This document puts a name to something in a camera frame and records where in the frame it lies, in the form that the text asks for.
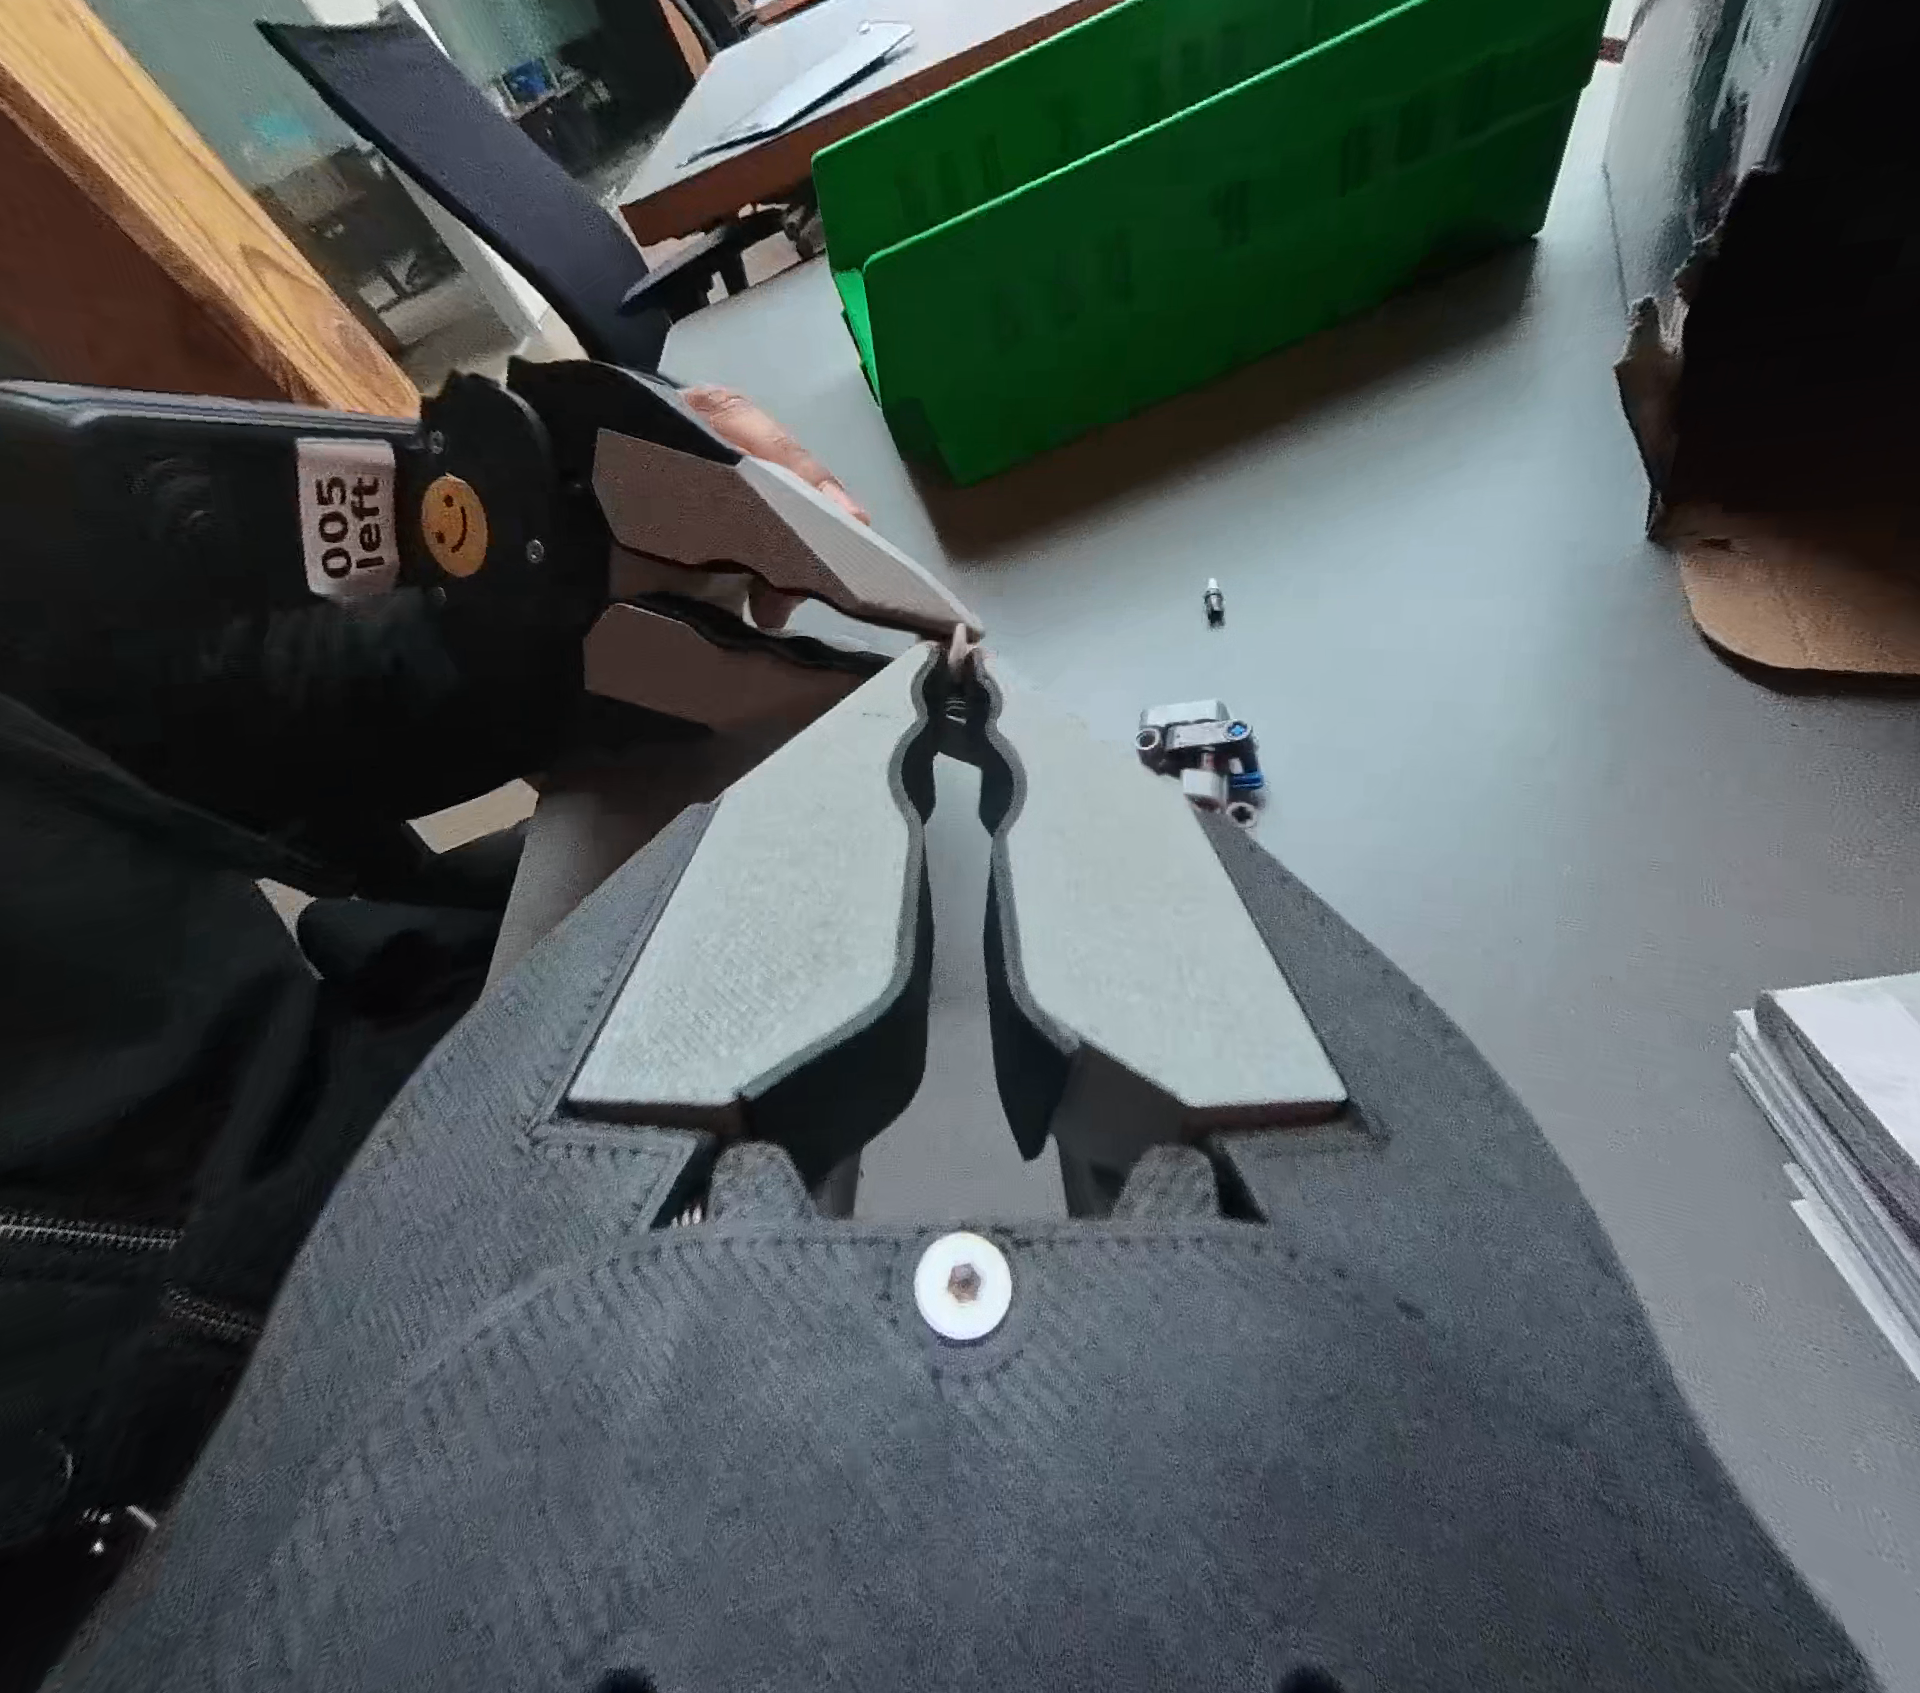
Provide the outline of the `lego instruction booklet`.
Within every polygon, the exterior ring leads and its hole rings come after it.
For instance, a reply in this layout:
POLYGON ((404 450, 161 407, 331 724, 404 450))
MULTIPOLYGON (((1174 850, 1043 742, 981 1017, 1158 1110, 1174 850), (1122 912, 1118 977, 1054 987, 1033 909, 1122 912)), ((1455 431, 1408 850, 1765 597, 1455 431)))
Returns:
POLYGON ((1917 975, 1761 990, 1729 1068, 1786 1148, 1788 1198, 1917 1371, 1917 975))

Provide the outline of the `person's left hand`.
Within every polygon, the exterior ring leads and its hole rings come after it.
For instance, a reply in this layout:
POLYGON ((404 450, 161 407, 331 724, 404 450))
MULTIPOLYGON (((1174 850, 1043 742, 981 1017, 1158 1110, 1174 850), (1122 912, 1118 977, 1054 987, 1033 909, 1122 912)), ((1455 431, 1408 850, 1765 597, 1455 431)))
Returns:
POLYGON ((855 522, 867 525, 867 509, 849 493, 849 488, 752 402, 718 384, 685 384, 683 402, 731 450, 784 467, 855 522))

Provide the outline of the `grey white lego assembly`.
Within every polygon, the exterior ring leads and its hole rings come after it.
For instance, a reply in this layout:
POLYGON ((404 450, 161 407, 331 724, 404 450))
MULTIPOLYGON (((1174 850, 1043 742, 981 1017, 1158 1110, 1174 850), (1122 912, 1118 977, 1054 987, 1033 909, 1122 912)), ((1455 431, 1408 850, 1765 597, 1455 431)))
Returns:
POLYGON ((1133 731, 1136 760, 1168 775, 1194 811, 1221 816, 1245 832, 1266 805, 1266 774, 1254 724, 1219 696, 1147 706, 1133 731))

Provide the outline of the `green plastic bin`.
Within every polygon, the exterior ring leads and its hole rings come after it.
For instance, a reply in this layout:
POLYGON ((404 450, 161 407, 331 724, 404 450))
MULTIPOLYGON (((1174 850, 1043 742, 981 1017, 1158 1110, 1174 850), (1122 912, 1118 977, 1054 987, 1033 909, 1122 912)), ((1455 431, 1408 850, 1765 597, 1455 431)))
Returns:
POLYGON ((1445 140, 1359 122, 1335 153, 1229 140, 1254 100, 1224 97, 1038 185, 833 273, 882 419, 902 458, 991 481, 1202 384, 1322 314, 1386 226, 1359 221, 1445 140))
POLYGON ((814 158, 831 273, 1025 191, 1224 97, 1241 140, 1335 153, 1359 122, 1477 138, 1594 74, 1611 0, 1118 0, 814 158))

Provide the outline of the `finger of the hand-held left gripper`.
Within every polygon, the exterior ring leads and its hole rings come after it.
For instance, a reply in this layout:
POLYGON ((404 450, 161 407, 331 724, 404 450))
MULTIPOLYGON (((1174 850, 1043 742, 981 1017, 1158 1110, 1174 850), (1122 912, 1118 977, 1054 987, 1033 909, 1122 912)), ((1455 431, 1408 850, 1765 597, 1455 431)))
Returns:
POLYGON ((887 666, 887 654, 762 632, 704 601, 616 601, 584 638, 593 696, 707 731, 808 724, 887 666))
POLYGON ((938 576, 788 467, 599 431, 593 493, 630 560, 738 574, 866 624, 947 640, 984 624, 938 576))

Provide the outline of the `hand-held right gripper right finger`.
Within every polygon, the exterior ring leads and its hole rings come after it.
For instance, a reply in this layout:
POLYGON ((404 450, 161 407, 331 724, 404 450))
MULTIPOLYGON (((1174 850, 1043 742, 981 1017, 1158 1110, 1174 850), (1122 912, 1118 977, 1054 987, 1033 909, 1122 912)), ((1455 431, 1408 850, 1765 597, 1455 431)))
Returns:
POLYGON ((974 685, 991 1044, 1020 1156, 1131 1163, 1343 1115, 1348 1090, 1221 858, 1243 837, 1038 694, 995 670, 974 685))

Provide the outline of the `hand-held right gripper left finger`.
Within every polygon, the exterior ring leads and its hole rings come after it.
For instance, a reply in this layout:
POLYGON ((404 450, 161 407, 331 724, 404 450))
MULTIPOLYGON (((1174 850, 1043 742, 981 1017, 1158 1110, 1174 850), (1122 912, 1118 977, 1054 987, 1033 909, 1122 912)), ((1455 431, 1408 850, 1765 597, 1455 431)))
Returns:
POLYGON ((901 651, 692 825, 566 1083, 574 1118, 762 1143, 818 1187, 926 1066, 933 647, 901 651))

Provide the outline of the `printed cardboard lego box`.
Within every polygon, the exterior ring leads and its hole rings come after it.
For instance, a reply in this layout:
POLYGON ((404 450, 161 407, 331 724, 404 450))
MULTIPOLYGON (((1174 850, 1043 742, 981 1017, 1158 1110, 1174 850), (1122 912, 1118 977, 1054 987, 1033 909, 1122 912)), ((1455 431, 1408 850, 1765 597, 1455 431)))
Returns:
POLYGON ((1644 532, 1695 632, 1917 691, 1917 0, 1632 0, 1601 180, 1644 532))

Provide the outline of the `black lego pin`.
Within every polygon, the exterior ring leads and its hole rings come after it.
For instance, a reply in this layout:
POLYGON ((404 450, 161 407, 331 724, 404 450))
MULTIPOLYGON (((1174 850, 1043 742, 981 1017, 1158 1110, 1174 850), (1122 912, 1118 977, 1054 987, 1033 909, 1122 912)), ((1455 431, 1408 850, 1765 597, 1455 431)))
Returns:
POLYGON ((926 677, 929 722, 938 731, 941 756, 978 763, 978 744, 991 711, 987 675, 978 632, 953 624, 947 640, 926 677))

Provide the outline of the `black office chair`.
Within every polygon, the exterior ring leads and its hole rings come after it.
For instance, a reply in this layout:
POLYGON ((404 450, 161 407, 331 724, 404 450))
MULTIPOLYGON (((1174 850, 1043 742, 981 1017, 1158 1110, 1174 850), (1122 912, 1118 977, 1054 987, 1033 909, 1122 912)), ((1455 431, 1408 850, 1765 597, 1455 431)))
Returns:
POLYGON ((256 32, 335 118, 515 271, 593 362, 661 373, 668 325, 700 312, 710 282, 742 292, 747 250, 784 238, 781 212, 755 209, 650 265, 626 226, 404 11, 365 25, 256 32))

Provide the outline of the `grey sheet on table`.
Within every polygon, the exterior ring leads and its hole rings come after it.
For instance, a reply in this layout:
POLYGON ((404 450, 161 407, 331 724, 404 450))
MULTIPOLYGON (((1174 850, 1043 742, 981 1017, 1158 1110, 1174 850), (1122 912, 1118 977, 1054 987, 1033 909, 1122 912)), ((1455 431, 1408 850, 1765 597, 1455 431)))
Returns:
POLYGON ((731 153, 738 147, 762 143, 784 134, 808 115, 831 107, 849 86, 892 65, 914 38, 917 29, 906 24, 862 24, 849 42, 814 60, 808 70, 796 74, 774 93, 762 97, 714 140, 698 143, 678 167, 692 167, 718 153, 731 153))

